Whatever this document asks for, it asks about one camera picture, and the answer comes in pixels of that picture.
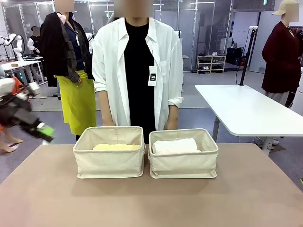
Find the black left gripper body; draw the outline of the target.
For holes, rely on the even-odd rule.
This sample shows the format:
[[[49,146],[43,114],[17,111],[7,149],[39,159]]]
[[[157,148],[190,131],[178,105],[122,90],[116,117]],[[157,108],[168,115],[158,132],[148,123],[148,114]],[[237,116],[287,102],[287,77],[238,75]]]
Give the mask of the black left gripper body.
[[[7,94],[0,97],[0,124],[7,128],[17,125],[27,133],[37,133],[40,119],[27,100]]]

